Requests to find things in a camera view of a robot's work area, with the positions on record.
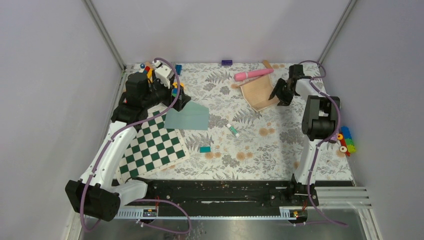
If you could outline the green white glue stick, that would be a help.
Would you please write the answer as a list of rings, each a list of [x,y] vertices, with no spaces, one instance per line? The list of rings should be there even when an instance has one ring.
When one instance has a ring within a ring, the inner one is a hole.
[[[233,126],[233,125],[231,125],[230,123],[228,123],[227,125],[226,125],[226,127],[231,131],[231,133],[236,137],[236,138],[239,138],[240,137],[240,134],[239,134],[239,132],[236,130],[236,128]]]

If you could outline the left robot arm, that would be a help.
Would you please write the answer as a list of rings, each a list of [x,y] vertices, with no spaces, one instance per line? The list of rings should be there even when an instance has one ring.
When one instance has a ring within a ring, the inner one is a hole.
[[[128,76],[125,92],[112,113],[107,135],[95,158],[79,180],[69,180],[65,186],[83,228],[86,228],[85,216],[109,222],[122,206],[136,200],[144,206],[154,202],[155,192],[144,180],[130,178],[114,186],[115,172],[143,123],[170,109],[182,110],[190,99],[184,94],[177,73],[161,76],[155,70],[151,78],[142,72]]]

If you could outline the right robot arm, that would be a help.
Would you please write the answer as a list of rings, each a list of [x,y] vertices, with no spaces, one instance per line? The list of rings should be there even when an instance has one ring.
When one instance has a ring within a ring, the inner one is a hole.
[[[325,147],[340,128],[340,98],[320,90],[313,81],[314,77],[304,73],[302,64],[293,64],[288,69],[288,79],[280,78],[269,96],[284,107],[289,106],[295,96],[306,101],[301,121],[304,145],[300,163],[281,193],[282,200],[292,206],[318,204],[315,182],[321,147]]]

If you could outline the blue lego brick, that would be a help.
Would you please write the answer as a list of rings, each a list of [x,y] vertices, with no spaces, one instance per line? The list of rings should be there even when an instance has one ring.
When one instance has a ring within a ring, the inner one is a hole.
[[[176,73],[177,73],[179,76],[181,75],[182,68],[183,68],[183,66],[182,66],[181,64],[176,64],[176,65],[175,65]]]

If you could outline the wooden block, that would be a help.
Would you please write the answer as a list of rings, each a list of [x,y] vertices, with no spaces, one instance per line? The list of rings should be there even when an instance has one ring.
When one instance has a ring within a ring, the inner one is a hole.
[[[263,60],[262,64],[267,68],[267,69],[273,69],[273,67],[271,66],[271,64],[267,61],[267,60]]]

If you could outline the pink cylinder marker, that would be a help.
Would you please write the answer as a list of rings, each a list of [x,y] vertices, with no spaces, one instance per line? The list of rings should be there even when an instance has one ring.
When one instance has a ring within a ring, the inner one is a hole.
[[[239,72],[236,73],[234,75],[234,80],[236,82],[241,82],[244,81],[246,79],[251,79],[251,78],[256,78],[256,77],[260,77],[263,75],[268,75],[274,72],[273,68],[264,68],[264,69],[259,69],[259,70],[253,70],[253,71],[248,71],[248,72]]]

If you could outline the floral table mat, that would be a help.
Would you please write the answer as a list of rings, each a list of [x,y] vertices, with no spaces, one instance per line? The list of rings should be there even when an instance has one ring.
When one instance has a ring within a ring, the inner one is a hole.
[[[305,101],[259,112],[244,99],[234,75],[263,69],[262,63],[184,63],[180,81],[191,101],[209,108],[207,130],[179,130],[190,157],[146,179],[289,180],[301,160]],[[227,128],[239,133],[235,137]],[[211,152],[199,148],[210,146]]]

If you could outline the purple small brick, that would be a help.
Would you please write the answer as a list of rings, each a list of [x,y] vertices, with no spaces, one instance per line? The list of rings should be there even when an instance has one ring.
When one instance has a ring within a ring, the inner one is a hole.
[[[221,65],[222,66],[232,66],[233,65],[233,61],[230,59],[224,59],[221,61]]]

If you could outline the small teal block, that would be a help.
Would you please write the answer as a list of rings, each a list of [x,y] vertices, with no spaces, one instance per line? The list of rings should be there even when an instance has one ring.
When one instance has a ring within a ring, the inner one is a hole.
[[[199,148],[199,152],[200,153],[210,153],[211,152],[211,147],[210,146],[201,146]]]

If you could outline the green white checkerboard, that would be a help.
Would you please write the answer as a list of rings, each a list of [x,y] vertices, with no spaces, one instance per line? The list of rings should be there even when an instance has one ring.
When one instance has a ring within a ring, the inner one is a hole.
[[[115,179],[123,184],[131,178],[145,178],[190,157],[178,129],[165,128],[166,115],[140,125],[118,164]]]

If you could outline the colourful stacked brick toy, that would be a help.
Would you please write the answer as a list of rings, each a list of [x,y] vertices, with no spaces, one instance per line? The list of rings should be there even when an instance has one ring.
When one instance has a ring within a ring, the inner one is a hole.
[[[340,152],[349,157],[351,154],[354,154],[357,151],[350,130],[347,126],[342,126],[336,137],[340,142]]]

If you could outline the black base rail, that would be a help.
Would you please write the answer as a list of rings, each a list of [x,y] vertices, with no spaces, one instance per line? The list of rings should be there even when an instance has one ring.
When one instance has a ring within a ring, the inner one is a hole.
[[[152,206],[160,217],[182,217],[173,202],[190,217],[274,217],[281,207],[302,210],[319,205],[315,188],[287,180],[149,180],[142,201],[128,206]]]

